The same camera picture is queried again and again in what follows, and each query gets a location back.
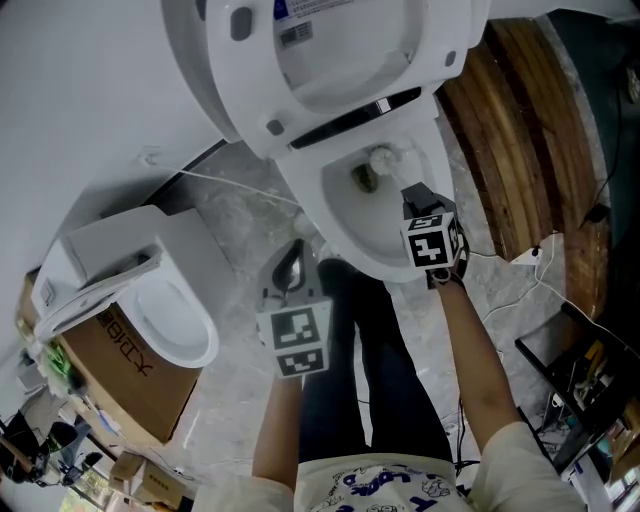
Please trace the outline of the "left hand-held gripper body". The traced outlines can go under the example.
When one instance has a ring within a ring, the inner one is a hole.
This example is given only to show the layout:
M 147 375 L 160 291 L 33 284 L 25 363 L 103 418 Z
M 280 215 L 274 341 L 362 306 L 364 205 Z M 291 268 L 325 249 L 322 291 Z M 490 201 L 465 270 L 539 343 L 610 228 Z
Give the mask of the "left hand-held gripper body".
M 330 299 L 257 314 L 259 337 L 279 378 L 329 368 L 333 303 Z

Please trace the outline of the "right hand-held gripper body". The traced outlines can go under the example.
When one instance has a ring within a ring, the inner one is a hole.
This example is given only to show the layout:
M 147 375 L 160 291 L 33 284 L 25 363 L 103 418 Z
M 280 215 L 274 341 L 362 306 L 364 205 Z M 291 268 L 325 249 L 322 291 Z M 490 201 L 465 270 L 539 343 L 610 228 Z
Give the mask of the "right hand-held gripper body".
M 440 195 L 421 205 L 403 201 L 403 245 L 413 268 L 422 270 L 429 289 L 449 282 L 464 287 L 469 243 L 458 220 L 455 203 Z

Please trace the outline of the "white toilet brush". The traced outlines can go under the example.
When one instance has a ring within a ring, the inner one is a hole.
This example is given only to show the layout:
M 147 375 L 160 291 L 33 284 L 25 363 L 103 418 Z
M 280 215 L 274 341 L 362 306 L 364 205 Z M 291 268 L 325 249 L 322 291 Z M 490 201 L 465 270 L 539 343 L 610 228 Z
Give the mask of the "white toilet brush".
M 400 190 L 417 183 L 412 174 L 409 151 L 393 146 L 376 146 L 369 155 L 369 166 L 381 177 L 391 177 Z

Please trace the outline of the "white toilet with raised lid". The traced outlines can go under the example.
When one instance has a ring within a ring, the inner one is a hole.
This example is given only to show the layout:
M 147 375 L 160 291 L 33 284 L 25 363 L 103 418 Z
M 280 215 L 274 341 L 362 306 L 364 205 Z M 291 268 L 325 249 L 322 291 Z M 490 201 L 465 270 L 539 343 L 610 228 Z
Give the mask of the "white toilet with raised lid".
M 403 198 L 369 166 L 409 151 L 452 197 L 436 91 L 481 39 L 491 0 L 160 0 L 188 88 L 221 137 L 273 161 L 339 254 L 378 280 L 418 279 Z

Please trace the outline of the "person's left forearm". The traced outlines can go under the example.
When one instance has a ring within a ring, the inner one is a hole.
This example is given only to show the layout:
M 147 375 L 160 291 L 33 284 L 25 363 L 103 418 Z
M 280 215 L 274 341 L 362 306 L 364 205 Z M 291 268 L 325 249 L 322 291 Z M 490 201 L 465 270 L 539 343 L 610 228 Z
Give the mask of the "person's left forearm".
M 302 379 L 275 378 L 256 441 L 252 475 L 295 491 L 299 465 Z

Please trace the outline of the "person's right forearm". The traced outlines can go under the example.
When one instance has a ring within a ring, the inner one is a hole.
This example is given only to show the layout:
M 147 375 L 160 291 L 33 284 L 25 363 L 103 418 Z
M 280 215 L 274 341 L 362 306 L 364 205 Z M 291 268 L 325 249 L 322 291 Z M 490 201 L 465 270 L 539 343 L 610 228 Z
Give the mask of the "person's right forearm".
M 483 451 L 503 427 L 520 420 L 507 375 L 469 296 L 459 284 L 437 287 L 449 330 L 460 398 Z

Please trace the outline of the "person's left leg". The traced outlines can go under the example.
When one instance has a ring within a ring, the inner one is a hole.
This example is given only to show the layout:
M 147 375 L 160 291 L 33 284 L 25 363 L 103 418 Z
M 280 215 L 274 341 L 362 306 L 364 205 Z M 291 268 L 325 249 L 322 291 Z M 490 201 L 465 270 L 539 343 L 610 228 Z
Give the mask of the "person's left leg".
M 318 270 L 323 292 L 333 303 L 329 368 L 304 378 L 300 413 L 301 463 L 369 451 L 354 374 L 356 270 L 337 259 L 321 262 Z

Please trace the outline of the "person's leg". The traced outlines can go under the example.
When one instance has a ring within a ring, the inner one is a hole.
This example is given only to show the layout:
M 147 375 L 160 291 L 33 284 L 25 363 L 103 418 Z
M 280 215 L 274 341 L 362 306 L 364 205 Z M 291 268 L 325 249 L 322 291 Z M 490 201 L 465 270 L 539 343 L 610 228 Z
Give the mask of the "person's leg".
M 369 387 L 371 449 L 451 463 L 447 435 L 417 376 L 383 282 L 357 274 L 352 305 Z
M 329 368 L 304 378 L 300 413 L 301 463 L 369 451 L 354 374 L 356 270 L 337 259 L 321 262 L 318 270 L 323 292 L 333 303 Z

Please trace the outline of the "wooden plank platform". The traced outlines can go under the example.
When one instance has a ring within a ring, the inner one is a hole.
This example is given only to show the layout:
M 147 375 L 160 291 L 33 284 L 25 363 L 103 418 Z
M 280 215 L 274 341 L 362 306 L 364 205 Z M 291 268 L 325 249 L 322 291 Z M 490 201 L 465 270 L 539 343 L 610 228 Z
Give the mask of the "wooden plank platform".
M 493 20 L 437 97 L 470 166 L 498 256 L 512 261 L 558 231 L 566 297 L 605 307 L 609 223 L 587 220 L 594 164 L 575 94 L 533 20 Z

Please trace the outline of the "person's right leg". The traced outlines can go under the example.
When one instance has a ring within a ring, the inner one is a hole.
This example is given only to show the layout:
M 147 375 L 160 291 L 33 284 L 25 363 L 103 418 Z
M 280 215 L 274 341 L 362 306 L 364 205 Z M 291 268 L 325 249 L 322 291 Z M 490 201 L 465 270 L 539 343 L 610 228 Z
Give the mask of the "person's right leg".
M 383 282 L 357 274 L 352 305 L 369 387 L 371 449 L 451 463 L 447 435 L 417 376 Z

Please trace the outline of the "large brown cardboard box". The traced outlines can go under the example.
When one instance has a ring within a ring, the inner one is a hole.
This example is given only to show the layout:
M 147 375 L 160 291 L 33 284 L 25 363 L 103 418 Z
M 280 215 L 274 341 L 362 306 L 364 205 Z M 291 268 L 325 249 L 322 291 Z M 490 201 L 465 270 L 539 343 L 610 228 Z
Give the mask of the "large brown cardboard box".
M 169 443 L 201 374 L 176 366 L 141 338 L 118 305 L 52 340 L 87 384 L 79 411 L 119 444 Z

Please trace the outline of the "white printed shirt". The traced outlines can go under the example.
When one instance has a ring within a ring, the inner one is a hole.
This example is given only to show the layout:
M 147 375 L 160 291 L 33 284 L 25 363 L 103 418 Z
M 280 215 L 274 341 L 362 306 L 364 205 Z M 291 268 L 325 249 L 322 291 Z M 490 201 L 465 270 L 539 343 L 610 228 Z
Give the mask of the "white printed shirt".
M 472 489 L 452 464 L 399 454 L 303 463 L 295 489 L 242 476 L 198 491 L 192 512 L 586 512 L 542 455 L 529 427 L 512 423 L 489 440 Z

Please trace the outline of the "black metal rack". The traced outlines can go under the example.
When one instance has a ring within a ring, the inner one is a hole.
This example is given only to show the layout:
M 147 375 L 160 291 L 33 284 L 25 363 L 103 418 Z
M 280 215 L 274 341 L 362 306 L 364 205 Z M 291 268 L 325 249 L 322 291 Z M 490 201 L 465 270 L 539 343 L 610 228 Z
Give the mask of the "black metal rack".
M 560 315 L 572 327 L 560 333 L 565 349 L 553 361 L 542 362 L 520 338 L 515 340 L 516 349 L 550 388 L 534 437 L 554 422 L 573 421 L 563 444 L 548 457 L 559 474 L 597 445 L 640 390 L 640 354 L 567 302 Z M 604 344 L 606 355 L 596 372 L 588 374 L 585 353 L 595 340 Z

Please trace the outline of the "yellow tool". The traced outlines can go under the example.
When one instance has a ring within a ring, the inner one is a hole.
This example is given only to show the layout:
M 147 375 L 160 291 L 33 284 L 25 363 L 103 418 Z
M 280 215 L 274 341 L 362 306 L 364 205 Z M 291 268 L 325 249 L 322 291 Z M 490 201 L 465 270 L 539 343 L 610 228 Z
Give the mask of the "yellow tool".
M 604 344 L 600 340 L 595 340 L 585 353 L 587 360 L 587 373 L 594 374 L 606 355 Z

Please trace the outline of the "small labelled cardboard box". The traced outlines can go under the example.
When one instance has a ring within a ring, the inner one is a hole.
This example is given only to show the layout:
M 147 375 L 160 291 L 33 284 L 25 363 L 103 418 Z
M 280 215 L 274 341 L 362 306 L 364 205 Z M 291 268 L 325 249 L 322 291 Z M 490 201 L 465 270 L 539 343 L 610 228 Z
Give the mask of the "small labelled cardboard box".
M 138 502 L 177 510 L 185 487 L 145 457 L 123 452 L 110 470 L 109 486 Z

